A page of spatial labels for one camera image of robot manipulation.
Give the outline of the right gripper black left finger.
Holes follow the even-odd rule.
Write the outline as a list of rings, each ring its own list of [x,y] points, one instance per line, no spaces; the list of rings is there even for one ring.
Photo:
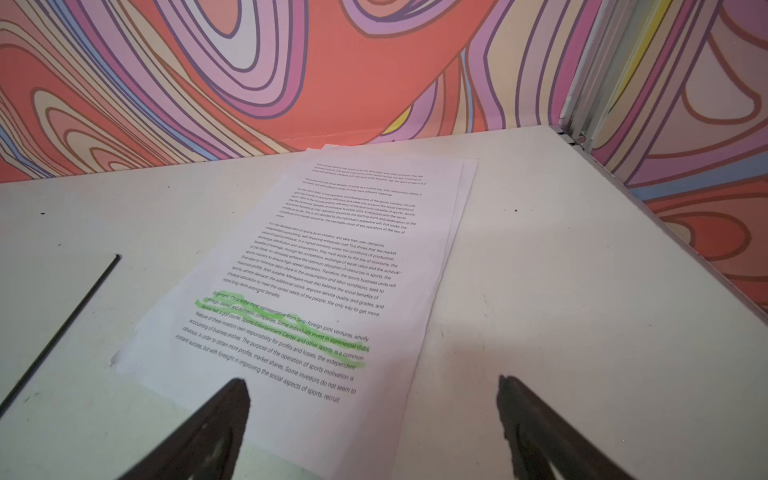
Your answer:
[[[250,409],[246,382],[232,379],[124,479],[230,479]]]

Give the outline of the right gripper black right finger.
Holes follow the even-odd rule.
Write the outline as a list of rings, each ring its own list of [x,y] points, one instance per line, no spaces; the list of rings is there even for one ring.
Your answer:
[[[501,375],[496,405],[517,479],[629,479],[521,380]]]

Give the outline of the printed paper sheet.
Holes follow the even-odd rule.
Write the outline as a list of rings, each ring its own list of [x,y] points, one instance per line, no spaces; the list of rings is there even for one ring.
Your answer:
[[[352,148],[352,147],[326,144],[322,149],[308,149],[307,151],[317,151],[317,150],[330,151],[330,150],[336,150],[336,149],[348,150],[349,148]],[[435,156],[426,156],[426,155],[420,155],[420,154],[413,154],[411,155],[411,157],[417,158],[420,160],[427,160],[427,159],[431,159],[431,160],[442,159],[445,161],[457,160],[457,159],[448,158],[448,157],[440,157],[440,156],[435,157]],[[449,230],[449,237],[446,243],[443,264],[440,272],[440,280],[442,279],[446,265],[449,260],[449,256],[455,241],[455,237],[460,226],[461,218],[464,213],[464,209],[471,191],[472,182],[475,177],[477,166],[478,166],[478,163],[476,160],[463,160],[463,168],[462,168],[462,173],[459,180],[458,191],[457,191],[456,200],[454,204],[454,212],[453,212],[450,230]]]
[[[245,436],[326,479],[386,479],[463,160],[317,150],[138,323],[116,370],[188,408],[225,382]]]

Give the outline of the black file folder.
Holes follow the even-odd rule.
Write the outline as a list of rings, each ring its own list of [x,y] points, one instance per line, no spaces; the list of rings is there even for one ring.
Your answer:
[[[2,414],[121,260],[117,253],[1,257]]]

